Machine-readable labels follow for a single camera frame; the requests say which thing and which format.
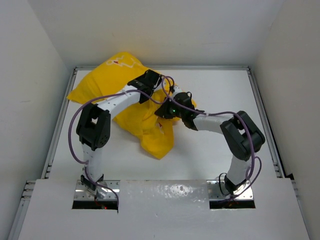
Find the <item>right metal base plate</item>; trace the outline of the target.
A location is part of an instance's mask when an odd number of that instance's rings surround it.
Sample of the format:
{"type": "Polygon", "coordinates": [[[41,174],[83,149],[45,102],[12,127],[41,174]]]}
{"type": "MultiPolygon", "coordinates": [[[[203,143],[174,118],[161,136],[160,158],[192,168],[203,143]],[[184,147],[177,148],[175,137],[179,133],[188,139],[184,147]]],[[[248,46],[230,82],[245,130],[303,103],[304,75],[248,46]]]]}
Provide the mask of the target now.
{"type": "Polygon", "coordinates": [[[208,198],[210,201],[223,201],[234,197],[235,201],[254,201],[251,182],[246,181],[237,190],[230,194],[225,188],[224,180],[207,180],[208,198]]]}

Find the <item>metal base plate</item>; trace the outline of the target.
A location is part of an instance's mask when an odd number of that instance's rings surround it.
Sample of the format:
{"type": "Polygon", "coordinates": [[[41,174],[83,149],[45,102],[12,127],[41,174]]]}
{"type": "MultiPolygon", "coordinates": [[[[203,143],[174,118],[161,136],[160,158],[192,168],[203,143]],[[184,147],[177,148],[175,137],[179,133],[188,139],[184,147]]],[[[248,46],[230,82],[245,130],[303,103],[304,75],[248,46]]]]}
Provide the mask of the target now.
{"type": "MultiPolygon", "coordinates": [[[[109,187],[116,193],[120,193],[120,182],[117,180],[104,180],[100,182],[101,185],[109,185],[109,187]]],[[[80,180],[77,180],[73,200],[74,201],[116,201],[116,195],[105,187],[98,186],[96,190],[91,190],[85,186],[80,180]]]]}
{"type": "Polygon", "coordinates": [[[251,182],[246,181],[237,190],[230,194],[225,188],[224,180],[207,180],[208,198],[210,201],[223,201],[234,197],[235,201],[254,201],[251,182]]]}

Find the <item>aluminium table frame rail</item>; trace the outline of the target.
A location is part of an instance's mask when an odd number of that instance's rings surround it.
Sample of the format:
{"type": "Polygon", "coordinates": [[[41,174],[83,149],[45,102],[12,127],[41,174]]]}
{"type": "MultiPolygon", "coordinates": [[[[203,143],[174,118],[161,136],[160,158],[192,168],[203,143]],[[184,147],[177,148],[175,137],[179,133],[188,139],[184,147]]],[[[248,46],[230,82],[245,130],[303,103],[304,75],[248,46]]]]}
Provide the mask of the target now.
{"type": "Polygon", "coordinates": [[[277,178],[285,178],[286,173],[284,171],[282,161],[277,149],[277,144],[275,142],[272,129],[269,123],[269,119],[266,113],[266,109],[261,97],[260,90],[258,88],[257,81],[255,79],[255,76],[253,74],[253,71],[248,67],[247,68],[247,75],[250,81],[250,85],[253,91],[254,99],[258,108],[259,116],[262,122],[262,127],[265,133],[266,142],[268,145],[268,149],[271,155],[272,163],[274,166],[275,174],[277,178]]]}

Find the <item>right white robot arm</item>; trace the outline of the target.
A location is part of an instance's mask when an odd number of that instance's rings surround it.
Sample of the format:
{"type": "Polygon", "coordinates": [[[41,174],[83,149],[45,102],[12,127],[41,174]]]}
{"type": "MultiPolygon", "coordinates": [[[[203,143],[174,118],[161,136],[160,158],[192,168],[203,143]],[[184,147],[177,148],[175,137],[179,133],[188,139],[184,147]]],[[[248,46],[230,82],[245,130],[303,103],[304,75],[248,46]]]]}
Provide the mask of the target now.
{"type": "Polygon", "coordinates": [[[262,131],[245,111],[233,114],[231,118],[221,115],[206,115],[192,102],[190,92],[178,92],[167,99],[155,111],[155,115],[166,120],[179,118],[194,131],[209,131],[224,136],[232,153],[231,164],[224,177],[224,185],[229,195],[233,194],[249,178],[250,161],[253,152],[258,152],[266,139],[262,131]]]}

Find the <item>yellow pillowcase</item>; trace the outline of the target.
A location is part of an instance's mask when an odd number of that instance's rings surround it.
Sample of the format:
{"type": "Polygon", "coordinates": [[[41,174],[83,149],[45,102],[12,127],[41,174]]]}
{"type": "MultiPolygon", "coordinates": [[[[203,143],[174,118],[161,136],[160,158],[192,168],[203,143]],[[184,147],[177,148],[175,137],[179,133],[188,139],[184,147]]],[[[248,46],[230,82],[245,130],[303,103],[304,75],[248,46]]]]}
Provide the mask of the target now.
{"type": "MultiPolygon", "coordinates": [[[[93,98],[115,94],[147,70],[131,53],[119,52],[88,73],[67,99],[83,105],[93,98]]],[[[172,150],[173,126],[179,121],[177,117],[164,119],[155,115],[165,97],[159,89],[152,95],[153,100],[133,104],[113,118],[122,129],[139,139],[146,152],[159,160],[172,150]]]]}

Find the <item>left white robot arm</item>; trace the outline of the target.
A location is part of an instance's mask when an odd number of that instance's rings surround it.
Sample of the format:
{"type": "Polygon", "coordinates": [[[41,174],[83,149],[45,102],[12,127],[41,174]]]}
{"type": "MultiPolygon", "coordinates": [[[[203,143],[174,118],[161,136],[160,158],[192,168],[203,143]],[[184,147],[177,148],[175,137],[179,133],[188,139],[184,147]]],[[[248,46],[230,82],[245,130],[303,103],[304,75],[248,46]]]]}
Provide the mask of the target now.
{"type": "Polygon", "coordinates": [[[83,160],[78,162],[84,165],[81,182],[92,193],[97,192],[104,179],[101,148],[110,139],[112,119],[128,107],[150,100],[161,82],[159,73],[147,70],[117,93],[104,96],[98,103],[90,100],[83,105],[76,127],[83,151],[83,160]]]}

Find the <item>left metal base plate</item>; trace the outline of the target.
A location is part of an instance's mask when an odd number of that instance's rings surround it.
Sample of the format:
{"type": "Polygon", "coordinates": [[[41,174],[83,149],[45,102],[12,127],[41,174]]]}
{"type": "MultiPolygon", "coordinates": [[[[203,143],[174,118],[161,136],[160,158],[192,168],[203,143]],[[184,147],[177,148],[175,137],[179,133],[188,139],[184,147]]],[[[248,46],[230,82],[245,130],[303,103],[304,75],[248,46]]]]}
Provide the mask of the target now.
{"type": "MultiPolygon", "coordinates": [[[[120,193],[120,182],[117,180],[104,180],[100,182],[101,185],[109,185],[109,187],[116,193],[120,193]]],[[[98,186],[96,190],[91,190],[85,186],[80,180],[77,180],[73,200],[74,201],[116,201],[116,195],[105,187],[98,186]]]]}

